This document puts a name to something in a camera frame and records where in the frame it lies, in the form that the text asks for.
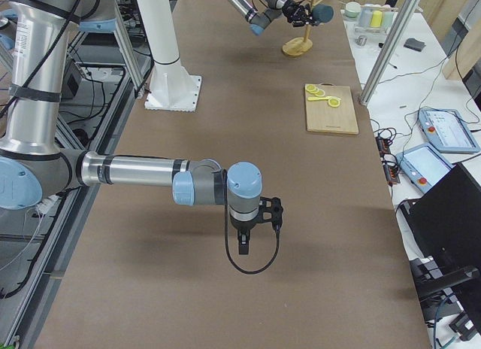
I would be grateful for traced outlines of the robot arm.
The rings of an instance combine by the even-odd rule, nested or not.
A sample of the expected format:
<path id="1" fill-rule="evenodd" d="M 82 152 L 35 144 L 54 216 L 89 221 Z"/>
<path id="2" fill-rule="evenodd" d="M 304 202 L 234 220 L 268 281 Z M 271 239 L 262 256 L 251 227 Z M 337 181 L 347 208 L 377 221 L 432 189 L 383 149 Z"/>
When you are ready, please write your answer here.
<path id="1" fill-rule="evenodd" d="M 313 15 L 309 3 L 294 0 L 261 0 L 266 7 L 260 11 L 254 3 L 247 0 L 227 0 L 247 21 L 254 35 L 259 36 L 280 16 L 294 27 L 312 23 Z"/>
<path id="2" fill-rule="evenodd" d="M 95 184 L 170 187 L 179 205 L 224 205 L 247 254 L 262 220 L 262 176 L 249 162 L 101 155 L 56 145 L 69 36 L 116 29 L 116 0 L 10 0 L 17 15 L 10 101 L 1 139 L 1 206 L 17 210 L 66 189 Z"/>

